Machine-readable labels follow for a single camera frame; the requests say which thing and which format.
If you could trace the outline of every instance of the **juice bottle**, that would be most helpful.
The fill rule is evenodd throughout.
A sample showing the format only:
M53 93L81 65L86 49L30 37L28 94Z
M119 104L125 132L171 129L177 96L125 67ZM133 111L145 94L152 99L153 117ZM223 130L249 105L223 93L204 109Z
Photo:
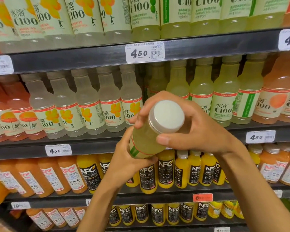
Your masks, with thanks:
M135 206L134 205L119 205L122 222L126 226L130 226L135 221Z
M77 46L107 44L98 0L65 0Z
M160 0L161 38L190 35L191 0Z
M2 53L21 52L23 44L11 21L11 16L3 0L0 0L0 51Z
M114 153L107 153L107 154L99 154L98 155L98 160L99 160L99 163L100 163L100 167L101 167L101 170L102 170L102 175L101 177L103 178L108 167L109 167L109 164L112 160L112 157L113 157L113 154Z
M105 37L110 44L131 42L128 0L98 0Z
M55 96L47 91L40 75L37 73L22 74L21 78L30 93L29 103L47 137L57 139L66 135L66 130L55 107Z
M103 133L106 130L103 111L98 92L91 86L86 69L71 70L74 77L76 100L81 109L82 117L91 135Z
M244 31L250 14L252 0L221 1L219 33Z
M187 60L171 61L171 80L166 86L166 91L183 99L189 98L189 84L186 82Z
M41 123L38 121L29 104L29 93L25 90L17 75L0 76L0 83L9 96L7 105L12 109L23 130L31 140L46 136Z
M241 55L222 58L220 75L214 82L214 95L209 115L221 126L230 125L233 105L240 83L237 78Z
M77 228L80 221L73 208L58 208L58 211L71 228Z
M217 219L220 216L220 211L222 208L222 202L210 202L208 208L208 215L211 218Z
M290 52L282 52L264 79L252 120L275 124L290 94Z
M130 155L147 158L165 149L156 142L160 133L177 132L185 121L181 107L170 100L157 102L150 110L148 121L140 129L133 129L130 140Z
M52 48L76 46L65 0L31 0L40 27Z
M0 160L0 172L7 178L8 182L23 197L34 195L34 191L22 178L15 168L15 160Z
M194 79L189 86L189 100L196 102L207 114L211 109L214 90L214 83L211 80L213 59L196 59Z
M158 185L168 189L174 184L175 150L164 150L158 157Z
M97 155L80 155L76 158L77 165L85 179L90 193L94 193L103 175Z
M121 214L118 206L113 206L108 217L111 226L118 226L121 223Z
M164 63L156 62L151 64L152 75L149 81L149 96L152 97L162 90L166 90L168 80L164 74Z
M277 164L276 155L279 153L279 150L278 145L273 143L265 144L263 147L263 152L260 155L259 170L267 181Z
M134 65L120 65L122 88L120 89L122 109L125 114L127 128L132 126L129 119L143 107L142 89L136 83Z
M46 50L47 44L30 0L4 0L12 22L22 39L22 51Z
M55 225L42 209L31 208L27 209L26 213L42 231L51 230Z
M216 159L216 165L214 170L214 176L212 182L218 186L223 185L225 181L225 173L219 164L218 160Z
M43 211L51 219L51 221L59 228L66 226L66 221L62 215L55 208L44 208Z
M165 204L152 204L151 217L156 226L163 226L165 223Z
M71 190L69 183L58 165L56 157L39 158L38 166L57 195L63 195Z
M76 165L76 156L61 156L57 158L57 161L63 175L70 184L72 191L75 194L80 194L86 191L87 186L84 183L84 178Z
M145 194L152 194L158 187L157 163L139 170L141 191Z
M253 0L247 22L247 31L278 28L290 0Z
M266 56L266 53L247 55L243 73L238 77L240 88L233 106L232 123L243 125L251 121L263 86L261 73Z
M191 223L193 220L194 203L181 203L180 218L185 223Z
M137 204L135 206L135 219L137 222L143 224L148 220L148 207L147 204Z
M259 167L260 164L260 154L263 151L263 147L260 144L249 144L248 145L248 151L250 154L250 157L254 161L255 165L257 168Z
M204 153L201 157L200 183L203 186L210 186L214 177L216 158L212 153Z
M119 132L126 127L120 90L114 84L113 75L108 67L97 67L97 72L101 86L98 94L107 130L113 133Z
M83 135L87 132L85 122L77 104L77 96L70 89L64 73L62 71L48 72L47 77L54 89L55 106L59 111L68 136L78 137Z
M179 223L179 211L181 204L180 203L168 203L166 205L167 214L166 214L166 220L167 222L175 226Z
M207 218L209 205L210 205L209 202L195 203L196 210L194 213L194 217L201 222L205 221Z
M54 192L46 177L38 166L38 159L19 159L15 164L16 170L40 198Z
M133 41L160 39L159 0L130 0Z
M192 0L191 36L217 34L221 0Z
M187 150L177 150L175 160L174 182L180 189L186 188L189 178L189 161Z

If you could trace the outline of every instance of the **price tag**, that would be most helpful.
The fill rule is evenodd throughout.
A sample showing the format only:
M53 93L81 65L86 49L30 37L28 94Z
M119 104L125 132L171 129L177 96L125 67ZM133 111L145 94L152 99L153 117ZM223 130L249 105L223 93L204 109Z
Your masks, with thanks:
M70 144L46 145L45 151L47 156L70 156L72 150Z
M272 143L275 140L276 130L247 132L246 143Z
M11 207L13 210L30 209L29 202L11 202Z
M13 74L14 68L11 57L8 55L0 55L0 75Z
M165 59L165 49L162 41L127 44L125 50L127 63L155 62Z
M212 202L213 201L213 194L212 193L193 194L192 201L193 202Z

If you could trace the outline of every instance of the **white label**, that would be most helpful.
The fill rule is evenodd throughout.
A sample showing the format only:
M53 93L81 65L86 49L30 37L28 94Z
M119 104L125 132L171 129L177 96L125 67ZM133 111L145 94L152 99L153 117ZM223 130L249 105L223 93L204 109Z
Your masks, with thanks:
M78 105L81 109L85 126L88 129L98 129L105 124L100 101L88 105Z
M28 183L28 185L31 187L31 189L37 194L37 195L41 195L44 194L45 191L43 190L43 188L40 186L40 184L38 183L38 181L34 178L34 176L31 174L30 171L28 172L23 172L23 173L19 173L23 179Z
M254 114L267 118L279 117L288 99L289 93L290 89L275 90L263 87Z
M77 169L76 164L71 165L66 168L60 167L63 174L65 175L68 183L70 184L70 187L72 190L80 190L85 187L85 184L83 182L83 179L81 178L81 175Z
M167 23L190 22L192 0L161 0L161 26Z
M275 140L276 130L252 131L246 134L246 143L272 143Z
M159 0L129 0L132 29L135 27L160 26Z
M135 116L141 108L143 107L142 97L134 100L121 100L122 108L124 109L125 121L127 124L131 125L129 119Z
M11 207L13 210L30 209L29 202L11 202Z
M60 113L63 126L67 131L75 131L85 126L81 111L74 103L65 107L56 107Z
M44 38L30 0L4 0L21 39Z
M53 168L41 169L55 191L62 191L64 187Z
M214 91L210 116L220 121L230 120L236 96L237 93L222 94Z
M276 12L285 13L290 0L256 0L252 16Z
M104 32L130 30L131 19L128 0L99 0Z
M74 35L65 0L31 0L45 36Z
M30 218L34 221L34 223L40 227L41 230L45 230L46 228L50 227L52 223L46 217L46 215L40 211L38 214L34 216L30 216Z
M70 156L72 149L70 144L46 145L45 151L47 156Z
M14 73L12 59L8 55L0 56L0 75L8 75Z
M21 110L12 110L27 134L35 134L43 130L41 123L33 112L32 107Z
M53 134L64 129L55 105L33 111L47 134Z
M77 218L77 215L73 211L72 208L70 208L68 211L60 212L60 214L63 216L65 221L68 223L69 226L74 226L79 222L79 219Z
M0 42L19 40L18 32L11 20L9 11L6 9L3 0L0 0Z
M162 41L127 44L125 51L127 63L156 62L165 59L165 48Z
M66 0L74 34L103 31L98 0Z
M191 23L220 19L221 0L192 0Z
M109 102L101 101L101 107L104 113L105 123L108 126L118 126L125 121L120 98Z
M54 209L53 211L47 212L46 213L49 218L54 222L56 226L61 226L62 224L65 223L65 220L61 216L61 214L58 212L57 209Z
M222 0L220 20L248 17L252 0Z
M212 103L213 94L208 95L196 95L189 93L189 100L194 101L198 104L202 110L209 115L211 111L211 103Z

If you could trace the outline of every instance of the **bottle label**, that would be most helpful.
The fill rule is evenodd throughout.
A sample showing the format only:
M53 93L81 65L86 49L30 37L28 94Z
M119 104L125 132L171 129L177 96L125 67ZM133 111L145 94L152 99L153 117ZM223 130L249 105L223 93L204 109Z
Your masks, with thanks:
M130 30L131 19L128 0L99 0L104 32Z
M255 0L250 16L265 15L270 13L285 13L289 0Z
M19 34L11 20L3 0L0 0L0 42L19 41Z
M196 94L189 94L189 100L194 101L197 103L202 110L209 115L211 110L211 103L212 103L213 94L208 95L196 95Z
M118 126L124 123L124 112L122 110L122 104L119 99L102 102L101 107L104 114L105 123L108 126Z
M131 206L129 206L127 208L119 208L119 210L120 210L120 214L122 217L122 221L124 223L130 223L131 221L133 221Z
M44 38L30 0L4 0L21 39Z
M221 0L192 0L191 23L220 19Z
M212 179L214 177L214 171L215 171L215 165L214 166L204 166L204 173L203 173L203 179L202 182L204 184L211 184Z
M81 113L86 128L98 129L105 124L100 101L88 105L78 105L78 106L81 108Z
M135 206L135 210L136 210L136 218L138 221L142 222L148 218L147 204L143 204L140 207Z
M65 0L31 0L44 36L74 35Z
M56 108L57 110L59 110L63 126L67 131L75 131L85 126L82 113L77 103L65 107Z
M207 217L207 212L209 208L210 203L202 203L198 202L198 209L197 209L197 218L206 218Z
M191 184L199 183L200 171L201 171L201 165L199 165L199 166L191 165L191 167L190 167L190 176L189 176L189 182Z
M90 191L95 191L101 182L101 177L98 172L96 164L89 166L88 168L79 168L85 179L86 185Z
M6 136L14 136L23 132L22 126L11 109L0 111L0 126Z
M46 217L46 215L42 211L40 211L38 214L36 214L34 216L29 216L29 217L34 221L34 223L41 230L45 230L52 225L50 220Z
M158 179L161 184L168 185L173 182L174 160L158 160Z
M181 203L180 214L182 219L186 221L191 221L193 214L193 206L188 206L185 203Z
M179 208L180 206L176 208L168 206L168 219L170 222L176 223L179 221Z
M135 27L160 26L159 0L129 0L132 29Z
M230 120L236 96L237 93L222 94L214 92L210 116L215 120Z
M142 97L134 100L121 100L122 108L124 109L125 121L127 124L132 125L129 119L135 116L143 107Z
M54 224L56 226L61 226L62 224L65 223L65 220L60 215L60 213L58 212L57 209L54 209L53 211L47 212L46 214L54 222Z
M175 165L175 171L174 171L174 182L176 185L178 185L179 187L182 186L182 180L183 180L183 170L179 169L176 165Z
M76 212L76 214L77 214L77 216L78 216L78 218L80 219L80 220L82 220L83 218L84 218L84 215L85 215L85 209L82 209L82 210L75 210L75 212Z
M252 0L222 0L220 20L248 17Z
M69 226L74 226L79 222L79 219L77 218L77 215L73 211L72 208L70 208L68 211L60 212L60 214L63 216L65 221L68 223Z
M74 34L104 33L98 0L65 0Z
M41 123L38 121L33 112L32 107L28 107L20 110L12 110L16 118L19 120L23 130L26 134L35 134L43 130Z
M111 212L109 214L108 220L109 220L109 223L111 225L114 225L114 224L116 224L116 223L118 223L120 221L120 217L119 217L119 214L118 214L116 206L112 207L112 210L111 210Z
M68 180L68 183L70 184L70 187L72 188L72 190L80 190L85 187L85 184L83 182L81 175L79 174L76 164L71 165L66 168L62 168L62 167L60 168L64 176Z
M233 106L236 117L251 117L254 113L261 90L239 90Z
M154 208L154 206L151 205L151 217L157 224L163 223L163 208Z
M151 165L149 167L142 168L139 171L141 187L144 190L151 190L156 187L155 180L155 166Z
M48 108L33 111L36 117L38 117L42 125L42 128L47 134L57 133L64 129L62 125L62 120L59 117L55 105Z
M41 169L55 191L62 191L64 187L53 168Z
M167 23L190 22L191 0L161 0L161 26Z
M263 87L254 114L267 118L279 117L289 93L290 89L275 90Z

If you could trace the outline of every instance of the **beverage bottle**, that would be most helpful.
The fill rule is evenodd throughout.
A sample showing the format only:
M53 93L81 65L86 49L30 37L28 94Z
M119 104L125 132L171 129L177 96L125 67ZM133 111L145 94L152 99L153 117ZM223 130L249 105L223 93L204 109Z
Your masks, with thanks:
M171 61L171 79L166 91L183 99L189 98L189 84L186 82L187 60Z
M122 222L126 226L130 226L135 221L135 206L134 205L119 205Z
M265 144L263 147L263 152L260 155L259 170L267 181L277 164L276 155L279 153L279 150L278 145L273 143Z
M168 203L166 205L166 220L167 222L175 226L179 223L179 211L180 211L181 204L180 203Z
M76 94L69 88L64 74L60 71L48 72L54 89L54 102L59 111L64 128L69 137L78 137L87 132L82 113L77 104Z
M279 181L290 160L290 142L279 143L278 147L280 148L280 151L277 155L275 155L276 165L271 174L268 176L267 181L269 183L277 183Z
M42 209L31 208L26 213L42 231L51 230L55 225Z
M0 0L0 51L21 52L23 44L3 0Z
M122 109L127 128L132 126L129 119L135 116L143 107L142 89L136 83L134 65L120 65L122 88L120 89Z
M77 46L107 44L98 0L65 0Z
M263 86L261 73L266 56L266 53L247 55L243 73L238 77L240 88L233 106L232 123L243 125L251 121Z
M0 83L10 98L7 105L19 120L28 138L37 140L45 137L46 133L29 104L30 94L27 93L18 76L15 74L0 76Z
M164 150L158 157L158 185L169 189L174 184L175 150Z
M21 74L30 93L29 103L49 139L66 135L62 120L55 107L55 97L48 92L39 74Z
M191 36L217 34L221 0L192 0Z
M133 129L130 140L130 155L147 158L165 149L156 142L160 133L177 132L185 121L181 107L170 100L157 102L149 112L148 120L140 129Z
M130 0L133 41L160 39L159 0Z
M195 203L196 210L194 212L194 217L201 222L205 221L207 218L209 206L210 202Z
M76 46L65 0L31 0L40 27L52 48Z
M105 37L110 44L131 42L129 0L98 0Z
M118 206L113 206L108 217L111 226L118 226L121 223L121 214Z
M89 192L93 194L103 175L97 155L80 155L77 156L76 161Z
M180 218L185 223L191 223L194 214L194 203L181 203Z
M104 177L104 175L109 167L109 164L111 162L112 157L113 157L113 153L106 153L106 154L99 154L98 155L98 160L99 160L100 167L101 167L101 170L103 173L101 175L101 178Z
M74 212L73 208L58 208L58 211L67 222L68 226L70 226L71 228L78 227L80 220Z
M75 194L83 193L87 190L84 178L76 165L76 156L61 156L57 158L58 165L66 177L72 191Z
M47 43L30 0L4 0L22 40L22 51L46 50Z
M189 161L187 150L177 150L177 159L175 160L174 181L175 185L180 188L186 188L189 177Z
M0 172L7 178L11 187L14 187L23 197L34 195L34 191L21 177L15 168L15 160L0 160Z
M87 132L96 135L106 130L98 92L91 86L86 69L71 70L74 77L76 100L80 107Z
M40 170L37 158L19 159L15 168L40 198L49 196L54 192L53 187Z
M247 31L281 26L290 0L253 0Z
M57 227L62 228L67 225L65 219L56 208L44 208L43 211Z
M253 162L259 167L260 164L260 154L263 151L263 147L261 144L249 144L248 145L248 152L250 154L250 157L252 158Z
M214 94L209 115L221 126L230 125L233 105L240 86L237 78L241 55L225 56L219 77L214 82Z
M250 14L252 0L220 0L220 2L222 3L219 33L244 31Z
M264 79L252 120L275 124L290 94L290 52L282 52Z
M152 204L151 205L151 217L156 226L163 226L166 218L166 206L165 204Z
M71 190L69 183L58 165L56 157L39 158L38 166L57 195L63 195Z
M135 219L137 222L143 224L148 220L148 207L147 204L135 205Z
M196 186L199 183L199 176L201 171L201 152L190 150L188 156L189 162L189 181L188 184Z
M113 133L119 132L126 127L120 90L114 84L113 75L108 67L98 67L97 72L101 86L98 94L107 130Z
M191 0L160 0L161 38L190 35Z
M168 80L164 75L164 63L156 62L151 64L152 75L149 81L149 96L152 97L162 90L166 90Z
M222 202L210 202L208 208L208 215L213 219L217 219L220 216L221 208Z
M210 186L214 177L216 158L212 153L204 153L201 157L200 183L203 186Z
M139 170L141 191L145 194L152 194L158 187L158 166L157 163Z
M211 80L214 58L196 59L194 79L189 86L189 100L196 102L209 114L213 98L214 83Z

